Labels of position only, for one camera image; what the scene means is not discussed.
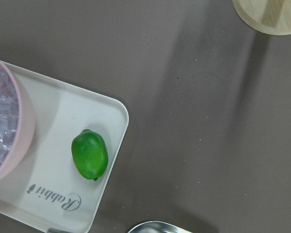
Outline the metal ice scoop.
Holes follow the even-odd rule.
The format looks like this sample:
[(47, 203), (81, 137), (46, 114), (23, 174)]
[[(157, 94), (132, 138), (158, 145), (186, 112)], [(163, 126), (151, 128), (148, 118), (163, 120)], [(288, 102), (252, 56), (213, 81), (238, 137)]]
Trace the metal ice scoop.
[(162, 221), (146, 221), (132, 227), (128, 233), (191, 233), (190, 231)]

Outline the pink bowl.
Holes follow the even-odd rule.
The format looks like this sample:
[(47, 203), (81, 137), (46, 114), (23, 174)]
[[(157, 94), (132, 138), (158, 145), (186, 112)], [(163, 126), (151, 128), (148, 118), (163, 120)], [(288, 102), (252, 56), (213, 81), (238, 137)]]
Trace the pink bowl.
[(0, 60), (0, 68), (7, 72), (16, 90), (19, 120), (17, 131), (10, 151), (0, 165), (0, 180), (6, 177), (21, 162), (33, 139), (35, 129), (35, 111), (28, 91), (7, 65)]

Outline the pile of clear ice cubes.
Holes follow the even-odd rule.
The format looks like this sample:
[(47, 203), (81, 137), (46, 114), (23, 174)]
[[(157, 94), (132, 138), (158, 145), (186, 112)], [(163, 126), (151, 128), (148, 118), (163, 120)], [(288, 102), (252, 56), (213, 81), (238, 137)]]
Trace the pile of clear ice cubes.
[(0, 69), (0, 165), (11, 150), (19, 118), (18, 98), (8, 73)]

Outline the green lime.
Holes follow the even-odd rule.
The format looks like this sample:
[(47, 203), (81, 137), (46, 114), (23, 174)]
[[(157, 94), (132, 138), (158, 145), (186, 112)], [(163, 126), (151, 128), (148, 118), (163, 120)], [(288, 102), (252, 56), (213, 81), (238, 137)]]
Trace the green lime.
[(73, 162), (87, 180), (96, 181), (107, 169), (109, 157), (104, 139), (98, 133), (84, 129), (71, 144)]

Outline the cream rectangular tray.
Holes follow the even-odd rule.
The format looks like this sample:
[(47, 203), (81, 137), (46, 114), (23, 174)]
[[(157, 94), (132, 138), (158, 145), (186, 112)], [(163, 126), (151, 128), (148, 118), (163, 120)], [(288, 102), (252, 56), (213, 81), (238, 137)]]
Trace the cream rectangular tray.
[[(8, 64), (27, 89), (35, 109), (35, 132), (24, 159), (0, 180), (0, 213), (42, 232), (90, 230), (129, 115), (118, 100)], [(108, 166), (96, 181), (82, 177), (71, 155), (84, 129), (100, 134)]]

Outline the wooden mug tree stand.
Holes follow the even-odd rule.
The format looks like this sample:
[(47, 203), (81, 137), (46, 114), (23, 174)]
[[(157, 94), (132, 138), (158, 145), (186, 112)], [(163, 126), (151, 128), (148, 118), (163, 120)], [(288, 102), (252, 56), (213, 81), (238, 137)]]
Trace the wooden mug tree stand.
[(233, 0), (232, 4), (251, 28), (270, 35), (291, 34), (291, 0)]

